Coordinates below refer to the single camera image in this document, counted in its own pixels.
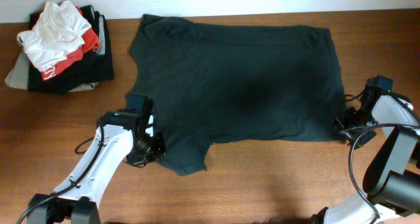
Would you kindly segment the black Nike t-shirt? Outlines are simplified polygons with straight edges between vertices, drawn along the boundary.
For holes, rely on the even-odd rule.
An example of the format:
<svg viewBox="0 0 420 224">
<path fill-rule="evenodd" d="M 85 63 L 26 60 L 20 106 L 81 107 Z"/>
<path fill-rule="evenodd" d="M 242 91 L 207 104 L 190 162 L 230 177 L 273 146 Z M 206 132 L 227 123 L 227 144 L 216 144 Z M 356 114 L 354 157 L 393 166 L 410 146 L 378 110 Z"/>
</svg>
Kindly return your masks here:
<svg viewBox="0 0 420 224">
<path fill-rule="evenodd" d="M 312 26 L 224 26 L 145 14 L 129 49 L 133 92 L 153 100 L 180 176 L 206 168 L 215 143 L 329 142 L 345 111 L 331 33 Z"/>
</svg>

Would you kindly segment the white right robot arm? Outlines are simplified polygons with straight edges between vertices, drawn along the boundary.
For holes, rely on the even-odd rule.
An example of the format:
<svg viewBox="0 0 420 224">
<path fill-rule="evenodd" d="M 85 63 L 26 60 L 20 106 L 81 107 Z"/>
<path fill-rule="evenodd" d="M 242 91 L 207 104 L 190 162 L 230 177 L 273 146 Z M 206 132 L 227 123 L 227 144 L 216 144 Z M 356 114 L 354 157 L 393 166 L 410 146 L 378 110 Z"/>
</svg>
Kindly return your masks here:
<svg viewBox="0 0 420 224">
<path fill-rule="evenodd" d="M 419 162 L 419 117 L 410 100 L 388 86 L 370 85 L 357 96 L 358 110 L 348 109 L 338 122 L 349 142 L 348 171 L 356 194 L 334 207 L 325 207 L 311 223 L 382 223 L 419 213 L 419 175 L 407 170 Z M 362 185 L 353 177 L 356 149 L 382 129 L 386 140 L 368 166 Z"/>
</svg>

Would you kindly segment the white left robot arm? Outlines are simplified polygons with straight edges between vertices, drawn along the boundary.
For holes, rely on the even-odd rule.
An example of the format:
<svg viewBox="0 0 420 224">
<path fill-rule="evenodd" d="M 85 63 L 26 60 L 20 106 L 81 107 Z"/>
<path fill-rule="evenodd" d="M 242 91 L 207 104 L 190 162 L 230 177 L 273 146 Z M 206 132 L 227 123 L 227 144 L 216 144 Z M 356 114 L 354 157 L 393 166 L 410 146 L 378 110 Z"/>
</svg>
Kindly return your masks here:
<svg viewBox="0 0 420 224">
<path fill-rule="evenodd" d="M 51 194 L 35 194 L 19 222 L 100 223 L 100 201 L 120 163 L 143 168 L 165 154 L 156 117 L 149 112 L 110 111 L 96 124 L 95 136 L 76 167 Z"/>
</svg>

